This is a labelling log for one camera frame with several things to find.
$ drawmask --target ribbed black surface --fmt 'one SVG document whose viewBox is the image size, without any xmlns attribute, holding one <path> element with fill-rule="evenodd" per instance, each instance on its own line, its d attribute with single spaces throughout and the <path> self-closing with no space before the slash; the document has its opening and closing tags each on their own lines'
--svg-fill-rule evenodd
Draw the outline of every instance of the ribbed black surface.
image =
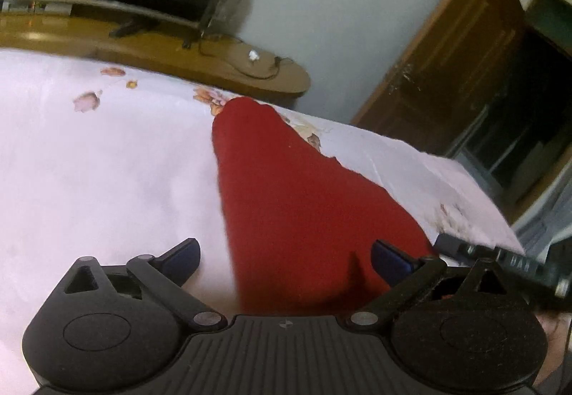
<svg viewBox="0 0 572 395">
<path fill-rule="evenodd" d="M 419 395 L 440 392 L 403 373 L 377 337 L 342 329 L 334 317 L 237 317 L 197 335 L 162 376 L 129 394 Z"/>
</svg>

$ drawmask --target red fabric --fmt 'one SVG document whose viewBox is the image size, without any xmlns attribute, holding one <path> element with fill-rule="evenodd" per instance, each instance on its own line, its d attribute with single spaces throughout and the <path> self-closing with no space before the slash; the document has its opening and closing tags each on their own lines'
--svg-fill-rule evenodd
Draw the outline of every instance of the red fabric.
<svg viewBox="0 0 572 395">
<path fill-rule="evenodd" d="M 213 144 L 243 312 L 352 311 L 388 289 L 370 264 L 376 239 L 433 253 L 384 188 L 322 156 L 270 106 L 229 101 Z"/>
</svg>

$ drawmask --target bed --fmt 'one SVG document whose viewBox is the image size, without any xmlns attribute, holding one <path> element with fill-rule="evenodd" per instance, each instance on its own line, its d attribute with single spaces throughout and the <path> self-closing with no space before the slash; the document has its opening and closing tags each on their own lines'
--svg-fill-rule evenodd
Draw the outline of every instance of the bed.
<svg viewBox="0 0 572 395">
<path fill-rule="evenodd" d="M 124 264 L 188 237 L 202 260 L 184 288 L 241 311 L 211 141 L 226 91 L 161 74 L 0 51 L 0 381 L 37 385 L 25 327 L 76 258 Z M 322 154 L 390 193 L 430 241 L 440 232 L 522 252 L 495 205 L 455 161 L 352 126 L 275 108 Z"/>
</svg>

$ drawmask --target brown door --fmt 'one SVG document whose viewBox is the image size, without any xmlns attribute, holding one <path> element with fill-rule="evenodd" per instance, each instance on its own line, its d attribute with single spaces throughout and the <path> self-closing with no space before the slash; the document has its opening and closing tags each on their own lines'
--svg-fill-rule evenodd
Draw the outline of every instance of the brown door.
<svg viewBox="0 0 572 395">
<path fill-rule="evenodd" d="M 499 90 L 523 30 L 519 0 L 441 0 L 352 123 L 444 154 Z"/>
</svg>

